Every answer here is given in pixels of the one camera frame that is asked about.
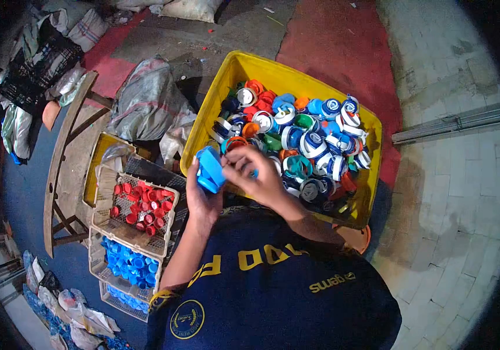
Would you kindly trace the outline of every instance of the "hand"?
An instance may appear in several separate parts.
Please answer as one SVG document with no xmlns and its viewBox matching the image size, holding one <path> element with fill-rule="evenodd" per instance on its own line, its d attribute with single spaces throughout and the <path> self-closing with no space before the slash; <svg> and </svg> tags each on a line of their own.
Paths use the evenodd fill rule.
<svg viewBox="0 0 500 350">
<path fill-rule="evenodd" d="M 238 147 L 221 159 L 222 173 L 227 180 L 249 194 L 256 202 L 280 213 L 283 206 L 293 204 L 285 190 L 273 161 L 252 146 Z M 258 170 L 258 178 L 249 174 Z"/>
<path fill-rule="evenodd" d="M 188 169 L 188 179 L 185 184 L 186 200 L 190 210 L 190 221 L 211 230 L 222 211 L 222 189 L 217 194 L 206 195 L 203 188 L 197 183 L 199 159 L 193 157 L 192 165 Z"/>
</svg>

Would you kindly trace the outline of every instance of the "blue painted floor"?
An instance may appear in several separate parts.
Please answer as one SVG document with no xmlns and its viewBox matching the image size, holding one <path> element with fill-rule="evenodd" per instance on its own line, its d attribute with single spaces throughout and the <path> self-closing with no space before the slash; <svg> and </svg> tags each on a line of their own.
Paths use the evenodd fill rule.
<svg viewBox="0 0 500 350">
<path fill-rule="evenodd" d="M 77 288 L 85 295 L 88 305 L 104 312 L 116 320 L 122 329 L 117 334 L 129 341 L 131 347 L 144 349 L 147 339 L 147 324 L 106 304 L 100 299 L 98 280 L 89 272 L 88 251 L 81 244 L 69 243 L 54 248 L 54 259 L 44 249 L 43 213 L 44 193 L 52 152 L 61 124 L 67 113 L 62 108 L 49 132 L 40 128 L 36 146 L 27 165 L 16 165 L 5 153 L 3 165 L 3 205 L 16 245 L 23 252 L 28 249 L 39 260 L 44 270 L 53 271 L 62 289 Z"/>
</svg>

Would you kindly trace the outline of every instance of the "white plastic crate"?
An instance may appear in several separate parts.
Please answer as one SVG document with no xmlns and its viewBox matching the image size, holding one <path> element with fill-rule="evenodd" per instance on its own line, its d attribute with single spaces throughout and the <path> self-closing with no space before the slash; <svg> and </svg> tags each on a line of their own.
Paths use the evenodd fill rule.
<svg viewBox="0 0 500 350">
<path fill-rule="evenodd" d="M 126 314 L 147 323 L 148 314 L 142 312 L 141 310 L 133 309 L 131 306 L 122 303 L 120 299 L 112 296 L 108 292 L 108 284 L 106 282 L 98 281 L 98 283 L 100 286 L 100 299 L 102 299 L 102 301 L 104 301 L 106 304 L 112 305 L 121 312 L 125 312 Z"/>
<path fill-rule="evenodd" d="M 112 270 L 108 268 L 108 263 L 104 260 L 106 249 L 100 244 L 102 237 L 102 234 L 96 228 L 92 226 L 89 228 L 89 271 L 91 274 L 127 295 L 145 302 L 151 301 L 153 294 L 159 290 L 162 259 L 155 259 L 159 263 L 159 269 L 155 273 L 155 287 L 141 289 L 138 285 L 131 284 L 129 280 L 121 276 L 114 276 Z M 131 248 L 131 250 L 135 253 L 143 254 L 143 252 L 137 251 L 134 248 Z"/>
<path fill-rule="evenodd" d="M 98 186 L 95 196 L 95 208 L 92 213 L 92 226 L 100 233 L 106 235 L 113 241 L 119 242 L 126 247 L 136 249 L 139 253 L 153 259 L 162 259 L 166 257 L 168 242 L 170 240 L 170 228 L 174 222 L 174 210 L 179 200 L 178 191 L 164 186 L 156 186 L 147 181 L 143 181 L 146 185 L 157 189 L 165 189 L 174 193 L 174 201 L 172 202 L 172 210 L 170 210 L 162 218 L 164 226 L 156 230 L 154 236 L 149 236 L 144 231 L 139 231 L 132 225 L 126 222 L 126 216 L 131 213 L 129 209 L 134 202 L 127 198 L 121 198 L 114 195 L 114 186 L 117 184 L 129 183 L 132 187 L 137 186 L 138 182 L 142 181 L 131 175 L 117 172 L 110 169 L 106 165 L 101 165 L 98 176 Z M 110 216 L 110 209 L 117 206 L 120 209 L 118 217 Z"/>
</svg>

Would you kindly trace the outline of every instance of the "crate of blue caps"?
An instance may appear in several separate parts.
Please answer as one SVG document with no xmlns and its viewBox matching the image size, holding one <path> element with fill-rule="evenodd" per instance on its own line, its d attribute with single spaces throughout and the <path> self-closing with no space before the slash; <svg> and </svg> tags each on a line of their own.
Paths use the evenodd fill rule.
<svg viewBox="0 0 500 350">
<path fill-rule="evenodd" d="M 158 289 L 162 261 L 89 230 L 89 270 L 125 295 L 149 303 Z"/>
<path fill-rule="evenodd" d="M 144 302 L 131 295 L 125 294 L 121 290 L 114 288 L 106 282 L 99 281 L 100 299 L 116 309 L 133 316 L 143 322 L 148 320 L 149 303 Z"/>
</svg>

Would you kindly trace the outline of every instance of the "circular logo on shirt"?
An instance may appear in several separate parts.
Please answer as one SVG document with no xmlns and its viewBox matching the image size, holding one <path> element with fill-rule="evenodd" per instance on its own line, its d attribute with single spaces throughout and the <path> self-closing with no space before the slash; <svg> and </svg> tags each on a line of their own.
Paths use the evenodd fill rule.
<svg viewBox="0 0 500 350">
<path fill-rule="evenodd" d="M 203 306 L 197 300 L 187 300 L 178 306 L 170 319 L 170 332 L 182 340 L 196 335 L 205 321 Z"/>
</svg>

